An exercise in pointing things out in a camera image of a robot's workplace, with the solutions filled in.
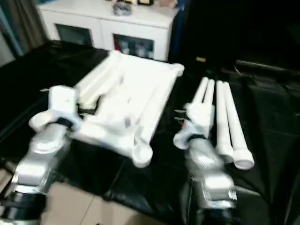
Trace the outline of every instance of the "white rod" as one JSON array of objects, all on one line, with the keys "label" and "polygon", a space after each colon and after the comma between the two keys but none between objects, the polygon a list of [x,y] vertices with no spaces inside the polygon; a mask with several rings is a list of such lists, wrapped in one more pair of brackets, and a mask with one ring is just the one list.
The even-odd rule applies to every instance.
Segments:
[{"label": "white rod", "polygon": [[214,98],[214,89],[215,89],[215,81],[210,79],[207,85],[207,90],[204,97],[204,103],[212,105],[212,100]]},{"label": "white rod", "polygon": [[132,100],[129,102],[132,125],[135,125],[140,119],[157,86],[158,84],[155,83],[143,85],[144,88],[141,86],[135,88],[136,91],[131,96]]},{"label": "white rod", "polygon": [[175,76],[168,76],[168,78],[166,77],[163,79],[159,86],[157,86],[156,91],[151,97],[151,101],[144,110],[145,113],[143,113],[140,121],[144,127],[141,137],[147,143],[150,143],[150,140],[154,135],[159,119],[172,92],[176,78],[177,77]]},{"label": "white rod", "polygon": [[203,97],[204,97],[204,94],[205,94],[205,91],[207,88],[207,84],[208,84],[208,78],[203,77],[200,82],[200,85],[196,91],[196,94],[194,96],[193,103],[194,102],[202,103],[202,100],[203,100]]},{"label": "white rod", "polygon": [[112,51],[109,56],[92,71],[90,71],[78,84],[75,86],[79,90],[79,103],[84,104],[91,95],[104,85],[109,78],[113,69],[122,63],[119,52]]},{"label": "white rod", "polygon": [[230,143],[225,89],[222,81],[217,81],[217,151],[225,163],[233,162],[233,148]]},{"label": "white rod", "polygon": [[102,80],[95,83],[93,92],[90,92],[89,95],[86,95],[84,102],[82,102],[82,108],[95,108],[98,102],[97,99],[100,95],[107,94],[110,90],[114,89],[120,85],[122,80],[122,72],[120,68],[116,67],[110,74],[106,74],[105,81]]},{"label": "white rod", "polygon": [[236,111],[233,96],[230,90],[229,83],[224,83],[226,109],[234,149],[233,161],[235,166],[241,170],[247,170],[254,166],[254,160],[251,152],[248,150],[244,133],[240,125],[238,113]]}]

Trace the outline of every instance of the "object on cabinet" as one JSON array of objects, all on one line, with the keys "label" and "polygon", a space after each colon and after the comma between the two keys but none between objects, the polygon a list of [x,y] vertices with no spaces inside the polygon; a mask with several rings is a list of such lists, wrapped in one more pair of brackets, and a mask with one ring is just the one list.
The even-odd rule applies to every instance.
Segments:
[{"label": "object on cabinet", "polygon": [[150,6],[150,5],[153,5],[153,1],[154,0],[137,0],[137,3],[139,5],[148,5],[148,6]]},{"label": "object on cabinet", "polygon": [[126,3],[131,3],[133,5],[137,5],[137,0],[125,0]]},{"label": "object on cabinet", "polygon": [[169,8],[175,8],[177,5],[177,0],[156,0],[155,5],[159,7],[169,7]]},{"label": "object on cabinet", "polygon": [[113,13],[118,16],[131,14],[131,5],[124,2],[116,2],[112,8]]}]

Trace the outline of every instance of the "wall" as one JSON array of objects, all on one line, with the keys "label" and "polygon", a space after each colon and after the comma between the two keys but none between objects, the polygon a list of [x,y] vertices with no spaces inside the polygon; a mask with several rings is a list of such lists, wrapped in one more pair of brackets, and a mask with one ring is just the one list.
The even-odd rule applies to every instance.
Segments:
[{"label": "wall", "polygon": [[4,37],[0,33],[0,67],[13,60],[15,59],[6,44]]}]

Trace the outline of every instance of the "black cloth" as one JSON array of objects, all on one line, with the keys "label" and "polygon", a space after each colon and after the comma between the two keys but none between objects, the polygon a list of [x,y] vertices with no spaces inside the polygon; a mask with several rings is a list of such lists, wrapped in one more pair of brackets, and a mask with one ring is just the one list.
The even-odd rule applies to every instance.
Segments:
[{"label": "black cloth", "polygon": [[[34,132],[29,119],[47,109],[41,89],[74,86],[107,56],[86,46],[50,42],[0,68],[2,116],[0,157],[18,162]],[[186,71],[173,91],[154,134],[151,164],[136,168],[129,158],[73,141],[60,173],[71,185],[137,209],[169,224],[197,224],[201,211],[185,167],[185,152],[173,145],[180,129],[174,110],[189,102],[201,71]],[[255,166],[249,171],[227,165],[237,186],[242,224],[299,223],[299,106],[296,83],[219,75],[229,81]],[[211,141],[215,143],[216,128]]]}]

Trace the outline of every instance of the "tiled floor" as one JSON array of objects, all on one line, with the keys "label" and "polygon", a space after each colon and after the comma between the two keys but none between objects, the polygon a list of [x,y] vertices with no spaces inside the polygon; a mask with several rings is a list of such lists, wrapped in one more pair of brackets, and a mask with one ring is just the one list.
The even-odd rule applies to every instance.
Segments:
[{"label": "tiled floor", "polygon": [[[0,190],[10,176],[0,171]],[[105,202],[77,188],[55,183],[50,190],[44,225],[163,225],[135,210],[114,202]]]}]

